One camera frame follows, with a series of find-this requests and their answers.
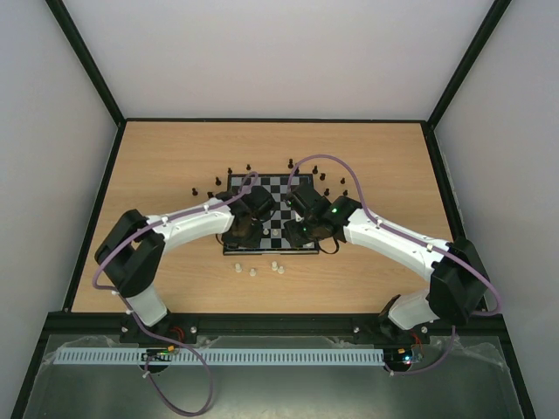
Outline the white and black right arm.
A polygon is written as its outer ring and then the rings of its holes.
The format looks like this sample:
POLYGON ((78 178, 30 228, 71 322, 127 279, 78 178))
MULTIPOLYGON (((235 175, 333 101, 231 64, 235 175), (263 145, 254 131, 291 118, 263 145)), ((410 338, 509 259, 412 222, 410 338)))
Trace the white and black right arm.
POLYGON ((479 309, 490 284, 475 247, 463 237, 449 243, 422 236, 389 222, 346 196, 330 202, 325 196, 286 196, 287 206, 300 220, 286 224, 287 240, 296 247, 333 238, 362 246, 414 271, 427 287, 408 295, 398 294, 383 309, 381 331, 398 342, 415 326, 437 319, 464 326, 479 309))

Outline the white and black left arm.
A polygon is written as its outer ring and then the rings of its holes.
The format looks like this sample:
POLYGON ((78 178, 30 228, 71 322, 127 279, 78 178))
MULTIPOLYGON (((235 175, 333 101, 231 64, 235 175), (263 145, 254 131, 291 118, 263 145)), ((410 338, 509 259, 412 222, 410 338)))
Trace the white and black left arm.
POLYGON ((124 213, 95 252, 98 270, 93 286, 101 289, 104 273, 117 293, 147 327, 168 315, 154 280, 162 257, 175 248, 202 237, 234 232, 251 237, 256 222, 274 207, 272 198, 254 194, 220 193, 205 203, 160 216, 144 216, 132 209, 124 213))

